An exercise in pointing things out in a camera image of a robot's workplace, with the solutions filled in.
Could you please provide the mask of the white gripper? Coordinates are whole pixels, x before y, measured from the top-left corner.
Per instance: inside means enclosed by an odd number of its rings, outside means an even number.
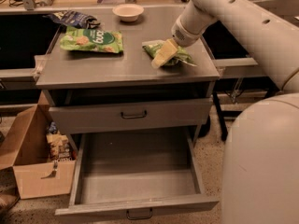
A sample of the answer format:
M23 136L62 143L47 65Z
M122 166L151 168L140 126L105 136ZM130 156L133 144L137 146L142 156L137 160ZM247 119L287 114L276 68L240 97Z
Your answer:
M178 45L188 47L201 36L205 25L201 20L184 20L179 16L171 29L173 38L167 39L151 62L154 68L159 68L170 61L178 52Z

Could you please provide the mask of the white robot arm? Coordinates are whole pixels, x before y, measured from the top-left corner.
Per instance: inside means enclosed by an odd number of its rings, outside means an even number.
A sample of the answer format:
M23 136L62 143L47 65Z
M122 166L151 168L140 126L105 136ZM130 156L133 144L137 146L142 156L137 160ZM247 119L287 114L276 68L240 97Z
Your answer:
M190 0L171 29L182 47L220 21L279 94L246 108L225 141L221 224L299 224L299 29L250 0Z

